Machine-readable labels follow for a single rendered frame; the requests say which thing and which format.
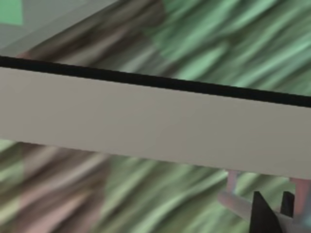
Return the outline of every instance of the black stripe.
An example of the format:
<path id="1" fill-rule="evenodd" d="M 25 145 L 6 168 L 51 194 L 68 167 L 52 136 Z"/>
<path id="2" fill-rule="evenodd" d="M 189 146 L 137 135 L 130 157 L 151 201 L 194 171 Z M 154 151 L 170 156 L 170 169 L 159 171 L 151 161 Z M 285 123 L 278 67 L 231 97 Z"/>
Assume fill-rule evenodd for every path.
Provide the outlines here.
<path id="1" fill-rule="evenodd" d="M 215 96 L 311 107 L 311 97 L 0 56 L 0 67 Z"/>

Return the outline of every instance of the green square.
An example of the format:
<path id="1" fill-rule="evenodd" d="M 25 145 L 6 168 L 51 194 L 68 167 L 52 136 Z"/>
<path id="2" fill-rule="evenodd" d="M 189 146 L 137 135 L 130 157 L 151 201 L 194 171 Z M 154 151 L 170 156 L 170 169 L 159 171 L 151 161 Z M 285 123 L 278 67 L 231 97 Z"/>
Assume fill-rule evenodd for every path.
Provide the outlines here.
<path id="1" fill-rule="evenodd" d="M 22 0 L 0 0 L 0 24 L 23 25 Z"/>

